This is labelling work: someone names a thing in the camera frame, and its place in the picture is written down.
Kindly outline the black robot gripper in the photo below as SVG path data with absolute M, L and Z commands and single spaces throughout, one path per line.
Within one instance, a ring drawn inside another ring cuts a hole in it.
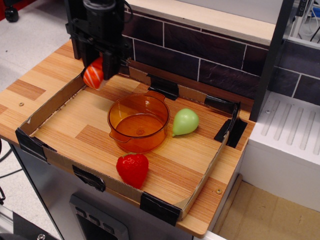
M 122 33 L 132 17 L 125 17 L 128 4 L 67 4 L 66 30 L 74 57 L 87 68 L 102 54 L 103 79 L 108 81 L 127 65 L 131 46 Z

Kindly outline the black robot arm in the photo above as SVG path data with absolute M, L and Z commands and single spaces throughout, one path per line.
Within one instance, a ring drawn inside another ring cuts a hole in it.
M 125 0 L 66 0 L 64 4 L 74 58 L 87 68 L 102 56 L 104 79 L 118 74 L 131 48 L 123 36 L 125 7 L 130 5 Z

